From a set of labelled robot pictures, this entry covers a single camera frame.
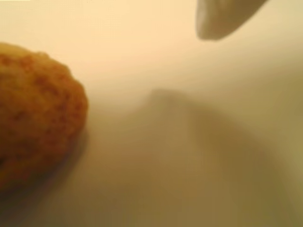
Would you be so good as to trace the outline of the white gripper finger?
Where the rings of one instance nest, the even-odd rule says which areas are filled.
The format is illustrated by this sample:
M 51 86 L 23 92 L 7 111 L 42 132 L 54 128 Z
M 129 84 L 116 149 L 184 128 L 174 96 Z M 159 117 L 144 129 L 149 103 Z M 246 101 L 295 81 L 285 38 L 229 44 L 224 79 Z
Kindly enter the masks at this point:
M 266 0 L 198 0 L 196 34 L 202 40 L 220 40 L 245 24 Z

